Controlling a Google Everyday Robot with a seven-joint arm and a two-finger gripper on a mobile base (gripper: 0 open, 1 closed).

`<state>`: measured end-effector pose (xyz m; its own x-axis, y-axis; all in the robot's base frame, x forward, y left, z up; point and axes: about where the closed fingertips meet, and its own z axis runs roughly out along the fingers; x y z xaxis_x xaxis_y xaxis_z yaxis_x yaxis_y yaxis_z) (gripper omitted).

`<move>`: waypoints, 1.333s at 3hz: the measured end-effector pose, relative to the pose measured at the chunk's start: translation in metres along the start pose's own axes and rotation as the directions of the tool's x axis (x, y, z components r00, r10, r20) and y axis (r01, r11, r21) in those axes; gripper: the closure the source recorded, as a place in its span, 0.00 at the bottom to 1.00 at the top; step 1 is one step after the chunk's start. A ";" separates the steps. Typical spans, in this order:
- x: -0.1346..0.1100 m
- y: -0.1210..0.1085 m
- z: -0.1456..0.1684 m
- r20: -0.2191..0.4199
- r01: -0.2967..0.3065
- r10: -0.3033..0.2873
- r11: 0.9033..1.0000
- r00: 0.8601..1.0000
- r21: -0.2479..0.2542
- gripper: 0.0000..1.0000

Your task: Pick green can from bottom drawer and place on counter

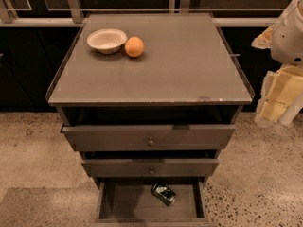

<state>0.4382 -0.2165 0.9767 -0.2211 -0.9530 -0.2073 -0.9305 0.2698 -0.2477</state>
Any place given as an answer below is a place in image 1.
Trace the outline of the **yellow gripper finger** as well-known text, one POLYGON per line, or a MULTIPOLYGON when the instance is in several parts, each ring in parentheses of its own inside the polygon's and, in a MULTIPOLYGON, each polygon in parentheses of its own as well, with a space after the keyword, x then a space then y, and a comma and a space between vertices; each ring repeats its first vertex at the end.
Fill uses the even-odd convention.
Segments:
POLYGON ((276 72, 268 71, 262 83, 255 122, 262 127, 279 123, 279 118, 301 93, 302 65, 283 64, 276 72))
POLYGON ((251 46, 256 49, 270 49, 272 45, 272 33, 273 28, 269 26, 253 40, 251 46))

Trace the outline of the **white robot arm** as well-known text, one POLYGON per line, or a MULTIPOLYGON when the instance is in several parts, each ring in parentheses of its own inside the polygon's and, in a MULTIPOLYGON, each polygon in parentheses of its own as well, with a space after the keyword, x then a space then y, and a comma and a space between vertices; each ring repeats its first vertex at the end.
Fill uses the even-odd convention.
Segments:
POLYGON ((303 108, 303 0, 292 0, 251 46, 269 49, 271 57, 281 63, 263 80, 256 123, 290 125, 303 108))

